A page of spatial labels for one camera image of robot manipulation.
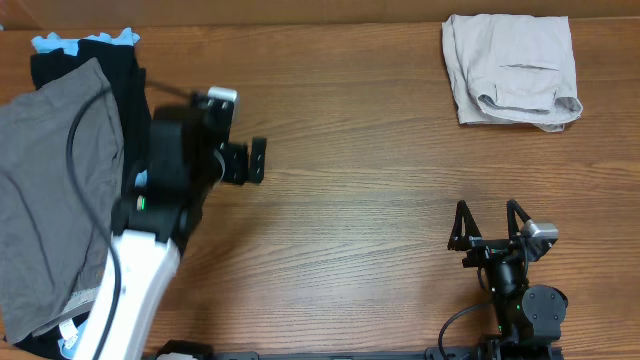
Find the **beige cotton shorts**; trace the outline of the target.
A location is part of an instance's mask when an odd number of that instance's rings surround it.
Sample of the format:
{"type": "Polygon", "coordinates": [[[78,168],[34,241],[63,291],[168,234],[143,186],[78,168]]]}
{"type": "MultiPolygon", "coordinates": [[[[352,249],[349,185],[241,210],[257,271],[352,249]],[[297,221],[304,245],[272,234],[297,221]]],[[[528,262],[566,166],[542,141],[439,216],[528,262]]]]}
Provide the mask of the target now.
{"type": "Polygon", "coordinates": [[[568,17],[454,14],[441,31],[460,124],[561,132],[581,117],[568,17]]]}

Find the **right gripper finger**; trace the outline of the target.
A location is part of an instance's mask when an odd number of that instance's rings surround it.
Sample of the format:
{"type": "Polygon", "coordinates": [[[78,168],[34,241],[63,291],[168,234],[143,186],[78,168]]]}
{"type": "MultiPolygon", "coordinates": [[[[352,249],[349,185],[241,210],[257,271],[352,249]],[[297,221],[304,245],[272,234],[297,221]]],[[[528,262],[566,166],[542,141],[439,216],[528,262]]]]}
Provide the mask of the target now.
{"type": "Polygon", "coordinates": [[[456,205],[454,224],[447,244],[448,250],[470,250],[481,240],[481,232],[464,200],[456,205]]]}
{"type": "Polygon", "coordinates": [[[523,224],[531,219],[515,199],[510,199],[506,203],[508,235],[515,238],[520,232],[516,217],[519,217],[523,224]]]}

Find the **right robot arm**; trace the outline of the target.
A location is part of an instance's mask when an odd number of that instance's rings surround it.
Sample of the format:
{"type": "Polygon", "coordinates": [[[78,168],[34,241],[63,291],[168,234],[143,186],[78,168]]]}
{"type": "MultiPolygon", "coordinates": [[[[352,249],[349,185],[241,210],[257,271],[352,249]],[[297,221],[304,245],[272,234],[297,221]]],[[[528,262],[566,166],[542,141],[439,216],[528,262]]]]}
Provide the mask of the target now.
{"type": "Polygon", "coordinates": [[[553,343],[561,338],[561,324],[569,301],[559,289],[532,285],[530,265],[539,261],[557,242],[559,231],[548,222],[536,222],[511,199],[506,203],[508,237],[487,240],[481,234],[465,201],[456,205],[447,248],[463,252],[462,266],[476,270],[481,289],[488,295],[482,303],[452,315],[441,327],[438,351],[449,357],[444,346],[446,330],[457,319],[491,307],[498,333],[484,335],[463,359],[561,359],[562,350],[553,343]]]}

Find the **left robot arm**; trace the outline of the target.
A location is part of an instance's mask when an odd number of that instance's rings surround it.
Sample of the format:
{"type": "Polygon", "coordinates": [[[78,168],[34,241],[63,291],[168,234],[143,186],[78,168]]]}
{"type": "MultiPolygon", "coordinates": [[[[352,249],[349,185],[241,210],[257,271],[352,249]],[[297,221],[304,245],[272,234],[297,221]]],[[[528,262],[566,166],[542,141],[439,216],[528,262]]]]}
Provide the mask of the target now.
{"type": "Polygon", "coordinates": [[[208,193],[219,183],[259,184],[266,141],[229,140],[238,94],[212,87],[157,108],[145,157],[100,226],[108,258],[77,359],[138,359],[208,193]]]}

